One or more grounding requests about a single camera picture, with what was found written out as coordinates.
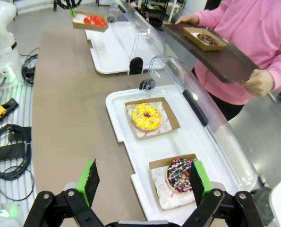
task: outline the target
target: white slatted surface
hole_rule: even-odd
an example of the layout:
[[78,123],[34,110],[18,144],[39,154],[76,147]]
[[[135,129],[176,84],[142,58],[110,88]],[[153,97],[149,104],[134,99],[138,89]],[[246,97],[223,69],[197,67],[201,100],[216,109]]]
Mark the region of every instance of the white slatted surface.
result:
[[[20,126],[31,126],[32,118],[32,87],[30,85],[18,84],[15,86],[5,87],[0,89],[0,105],[6,103],[9,99],[14,98],[19,107],[7,116],[3,122],[0,123],[0,128],[8,124],[17,124]],[[8,143],[8,136],[2,136],[0,139],[0,146],[5,146]],[[21,163],[21,158],[18,160],[11,160],[0,162],[0,171],[4,171],[10,166],[17,166]],[[33,162],[28,168],[34,175]],[[14,181],[0,181],[0,189],[6,193],[8,197],[13,199],[21,199],[27,196],[32,189],[32,178],[28,171],[23,176]],[[33,194],[25,201],[22,201],[25,218],[32,207],[36,198],[36,189]],[[11,202],[0,193],[0,203]]]

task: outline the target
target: pink sweatshirt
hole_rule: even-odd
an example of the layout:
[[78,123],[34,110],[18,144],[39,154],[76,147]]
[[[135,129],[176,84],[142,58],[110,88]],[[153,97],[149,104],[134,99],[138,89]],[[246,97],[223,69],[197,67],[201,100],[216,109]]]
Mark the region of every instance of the pink sweatshirt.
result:
[[[224,0],[217,9],[196,15],[200,26],[213,28],[268,70],[274,90],[281,90],[281,0]],[[222,83],[201,62],[195,71],[203,87],[225,102],[243,105],[254,97],[239,83]]]

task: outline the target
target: donut box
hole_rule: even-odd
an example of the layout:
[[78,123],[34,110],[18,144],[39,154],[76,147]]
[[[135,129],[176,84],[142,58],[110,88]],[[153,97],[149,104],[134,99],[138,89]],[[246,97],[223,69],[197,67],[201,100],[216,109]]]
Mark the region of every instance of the donut box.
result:
[[[162,123],[161,125],[152,131],[143,131],[138,129],[133,123],[131,119],[132,111],[137,104],[148,103],[156,107],[160,113],[162,114]],[[126,110],[127,110],[127,118],[130,121],[131,130],[135,132],[135,136],[138,139],[145,139],[153,136],[159,136],[165,133],[172,132],[178,128],[180,128],[180,124],[172,111],[170,105],[165,100],[164,97],[158,98],[149,98],[149,99],[142,99],[137,101],[132,101],[125,103]]]
[[[84,19],[87,16],[99,16],[101,17],[106,23],[105,26],[97,26],[91,24],[85,24]],[[75,17],[72,18],[73,27],[76,29],[83,29],[83,30],[93,30],[98,32],[104,32],[109,28],[108,19],[106,15],[91,13],[91,12],[83,12],[83,11],[75,11]]]
[[[205,28],[184,27],[183,35],[203,51],[221,51],[227,46],[224,41],[222,41],[221,39],[219,39],[209,31],[207,31]],[[206,35],[213,41],[213,43],[217,43],[217,44],[210,45],[205,43],[204,41],[198,38],[201,35]]]
[[195,202],[193,192],[177,192],[173,190],[167,181],[167,171],[169,165],[177,158],[187,158],[196,160],[195,154],[181,155],[165,158],[149,163],[152,181],[155,186],[156,199],[163,210],[170,210]]

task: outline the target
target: yellow icing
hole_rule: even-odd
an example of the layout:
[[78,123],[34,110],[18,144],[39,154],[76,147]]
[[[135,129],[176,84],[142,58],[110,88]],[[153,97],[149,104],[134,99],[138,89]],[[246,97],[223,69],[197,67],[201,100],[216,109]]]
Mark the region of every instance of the yellow icing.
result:
[[152,131],[161,125],[162,115],[155,106],[142,103],[134,107],[132,121],[137,128]]

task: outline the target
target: person's left hand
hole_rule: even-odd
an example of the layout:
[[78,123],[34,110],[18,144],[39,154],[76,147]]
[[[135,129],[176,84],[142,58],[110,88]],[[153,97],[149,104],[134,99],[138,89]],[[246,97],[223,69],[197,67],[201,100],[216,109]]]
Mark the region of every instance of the person's left hand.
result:
[[263,97],[274,87],[272,75],[266,70],[254,70],[249,80],[240,83],[254,96]]

